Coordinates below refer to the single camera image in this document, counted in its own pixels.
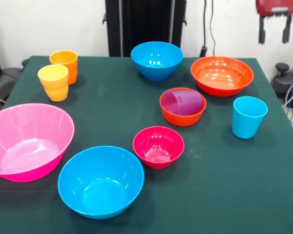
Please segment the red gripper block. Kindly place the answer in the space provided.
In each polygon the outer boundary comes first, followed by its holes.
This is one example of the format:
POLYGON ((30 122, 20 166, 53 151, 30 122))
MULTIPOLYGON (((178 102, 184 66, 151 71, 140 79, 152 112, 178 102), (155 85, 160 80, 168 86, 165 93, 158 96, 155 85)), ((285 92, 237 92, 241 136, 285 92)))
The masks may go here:
POLYGON ((264 44, 266 39, 266 31, 264 28, 264 20, 272 15, 287 15, 286 26, 283 30, 282 42, 288 43, 290 38, 290 29, 293 14, 293 0, 257 0, 256 9, 259 17, 259 44, 264 44))

